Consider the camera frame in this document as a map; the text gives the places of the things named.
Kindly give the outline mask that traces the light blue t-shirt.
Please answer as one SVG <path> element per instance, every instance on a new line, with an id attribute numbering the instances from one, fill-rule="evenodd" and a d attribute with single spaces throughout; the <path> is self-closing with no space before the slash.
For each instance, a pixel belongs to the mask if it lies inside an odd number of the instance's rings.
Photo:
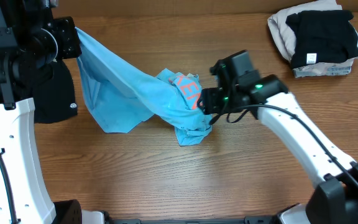
<path id="1" fill-rule="evenodd" d="M 212 117 L 198 108 L 197 75 L 163 69 L 157 76 L 139 70 L 81 29 L 77 58 L 85 105 L 105 133 L 129 133 L 157 115 L 175 129 L 181 146 L 199 144 Z"/>

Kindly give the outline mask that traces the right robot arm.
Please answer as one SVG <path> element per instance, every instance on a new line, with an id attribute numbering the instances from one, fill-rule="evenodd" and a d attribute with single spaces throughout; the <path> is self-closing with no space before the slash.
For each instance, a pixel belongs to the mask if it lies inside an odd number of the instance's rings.
<path id="1" fill-rule="evenodd" d="M 206 88 L 196 102 L 204 114 L 252 113 L 284 143 L 308 174 L 314 192 L 273 216 L 271 223 L 358 223 L 358 162 L 336 147 L 275 75 L 232 78 Z"/>

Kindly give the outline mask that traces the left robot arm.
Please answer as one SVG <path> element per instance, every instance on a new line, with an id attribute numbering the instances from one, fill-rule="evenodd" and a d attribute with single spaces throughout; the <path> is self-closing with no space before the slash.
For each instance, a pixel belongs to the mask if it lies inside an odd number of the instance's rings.
<path id="1" fill-rule="evenodd" d="M 53 202 L 42 175 L 34 123 L 71 95 L 65 59 L 81 54 L 71 17 L 57 1 L 0 1 L 0 223 L 81 223 L 76 200 Z"/>

